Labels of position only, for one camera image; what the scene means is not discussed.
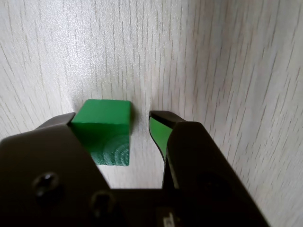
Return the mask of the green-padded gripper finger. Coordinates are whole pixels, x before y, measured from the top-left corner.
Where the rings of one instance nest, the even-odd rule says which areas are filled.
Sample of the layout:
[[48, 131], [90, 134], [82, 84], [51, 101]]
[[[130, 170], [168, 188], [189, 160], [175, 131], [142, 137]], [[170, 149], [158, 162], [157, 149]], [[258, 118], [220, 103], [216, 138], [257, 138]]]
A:
[[165, 162], [163, 186], [180, 192], [191, 227], [266, 227], [266, 219], [205, 127], [150, 111], [149, 132]]

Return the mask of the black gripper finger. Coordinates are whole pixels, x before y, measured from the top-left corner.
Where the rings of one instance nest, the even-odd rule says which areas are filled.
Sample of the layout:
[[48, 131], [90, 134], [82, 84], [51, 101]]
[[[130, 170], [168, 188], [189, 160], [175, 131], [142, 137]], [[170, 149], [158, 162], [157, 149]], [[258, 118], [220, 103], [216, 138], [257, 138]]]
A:
[[3, 227], [108, 227], [108, 189], [69, 123], [74, 113], [0, 143]]

